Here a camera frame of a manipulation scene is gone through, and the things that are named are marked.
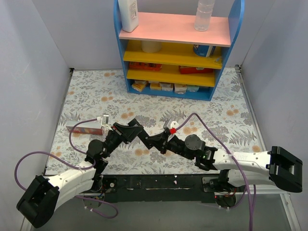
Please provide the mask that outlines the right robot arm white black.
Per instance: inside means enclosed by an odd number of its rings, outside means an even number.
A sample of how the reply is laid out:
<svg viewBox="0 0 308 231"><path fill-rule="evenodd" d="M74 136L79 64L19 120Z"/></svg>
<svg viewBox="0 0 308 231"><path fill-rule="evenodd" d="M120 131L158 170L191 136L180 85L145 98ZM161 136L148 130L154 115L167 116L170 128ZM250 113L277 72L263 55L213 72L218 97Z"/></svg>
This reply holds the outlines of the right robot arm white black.
<svg viewBox="0 0 308 231"><path fill-rule="evenodd" d="M211 183L215 189L229 191L245 184L275 185L291 193L303 191L303 162L280 146L259 153L234 152L206 146L197 135L180 140L176 135L164 131L158 135L139 136L148 149L156 148L165 154L171 151L189 160L204 170L220 171L222 176Z"/></svg>

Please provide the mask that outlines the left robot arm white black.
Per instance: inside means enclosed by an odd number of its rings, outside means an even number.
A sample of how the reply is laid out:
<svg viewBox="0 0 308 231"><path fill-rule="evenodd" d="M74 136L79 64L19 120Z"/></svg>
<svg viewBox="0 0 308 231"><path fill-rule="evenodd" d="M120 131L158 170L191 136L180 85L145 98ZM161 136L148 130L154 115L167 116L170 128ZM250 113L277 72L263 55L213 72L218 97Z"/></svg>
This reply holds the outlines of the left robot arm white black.
<svg viewBox="0 0 308 231"><path fill-rule="evenodd" d="M17 210L35 228L40 228L68 200L88 190L98 192L103 185L102 172L108 164L106 158L121 143L132 142L142 131L143 126L136 119L127 126L114 123L104 141L95 139L89 143L86 158L78 166L47 178L36 176L18 201Z"/></svg>

